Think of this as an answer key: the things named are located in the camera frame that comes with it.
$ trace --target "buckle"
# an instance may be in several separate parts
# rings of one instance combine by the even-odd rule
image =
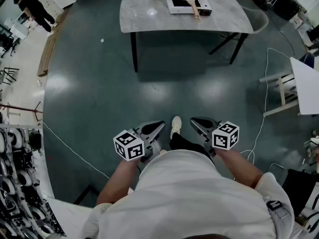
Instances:
[[[275,211],[283,206],[283,204],[280,201],[269,201],[266,205],[271,211]]]

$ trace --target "white desk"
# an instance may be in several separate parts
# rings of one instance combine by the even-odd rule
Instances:
[[[236,34],[242,33],[231,60],[232,63],[245,38],[248,34],[253,33],[253,28],[244,10],[236,0],[207,1],[212,8],[211,15],[202,16],[200,20],[196,20],[193,14],[170,14],[166,0],[122,0],[120,26],[123,33],[131,34],[135,71],[138,70],[135,33],[141,31],[226,31],[234,33],[232,38]]]
[[[290,58],[296,81],[300,114],[319,114],[319,72],[295,58]]]
[[[68,239],[81,238],[84,223],[89,218],[92,209],[73,205],[57,199],[46,199]]]

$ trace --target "white shirt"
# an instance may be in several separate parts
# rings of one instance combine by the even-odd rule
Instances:
[[[252,189],[222,177],[203,154],[173,150],[145,167],[133,193],[113,205],[96,206],[82,238],[182,239],[218,234],[275,239],[265,198],[287,204],[293,214],[288,196],[271,173]]]

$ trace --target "white cube with black markers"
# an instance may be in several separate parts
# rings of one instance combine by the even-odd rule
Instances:
[[[143,140],[126,130],[115,136],[113,142],[116,153],[127,161],[145,156]]]
[[[212,133],[214,148],[230,150],[239,140],[239,126],[226,122]]]

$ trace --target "sneaker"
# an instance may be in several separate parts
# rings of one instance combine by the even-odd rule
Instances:
[[[159,154],[160,154],[160,155],[163,155],[163,154],[165,154],[166,152],[167,152],[167,150],[162,149],[162,150],[159,152]]]
[[[49,36],[51,36],[53,34],[54,34],[54,30],[51,30],[51,32],[49,32],[46,36],[49,37]]]
[[[312,130],[311,134],[313,135],[313,137],[317,137],[319,134],[319,132],[317,130]]]
[[[181,119],[180,116],[175,116],[171,122],[170,138],[172,139],[174,133],[180,134]]]

